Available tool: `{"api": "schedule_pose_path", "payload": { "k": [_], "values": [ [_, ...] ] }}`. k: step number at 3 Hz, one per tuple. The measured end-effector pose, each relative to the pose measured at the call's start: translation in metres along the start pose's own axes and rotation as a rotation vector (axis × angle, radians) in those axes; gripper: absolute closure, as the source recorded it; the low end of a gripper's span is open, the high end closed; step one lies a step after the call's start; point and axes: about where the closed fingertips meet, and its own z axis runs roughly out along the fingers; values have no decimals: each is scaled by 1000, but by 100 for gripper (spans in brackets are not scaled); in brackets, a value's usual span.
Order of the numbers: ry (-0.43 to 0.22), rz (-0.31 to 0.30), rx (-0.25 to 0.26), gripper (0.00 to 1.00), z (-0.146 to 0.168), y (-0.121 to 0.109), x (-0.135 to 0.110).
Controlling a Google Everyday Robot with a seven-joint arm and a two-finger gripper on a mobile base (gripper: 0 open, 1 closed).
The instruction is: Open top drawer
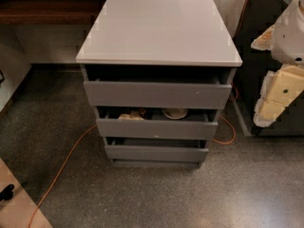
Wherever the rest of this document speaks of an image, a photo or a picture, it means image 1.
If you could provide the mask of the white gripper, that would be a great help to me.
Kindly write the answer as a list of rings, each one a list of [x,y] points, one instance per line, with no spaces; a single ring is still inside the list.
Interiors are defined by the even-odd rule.
[[[256,102],[254,124],[268,127],[304,90],[304,0],[293,0],[251,48],[270,50],[284,64],[267,72]]]

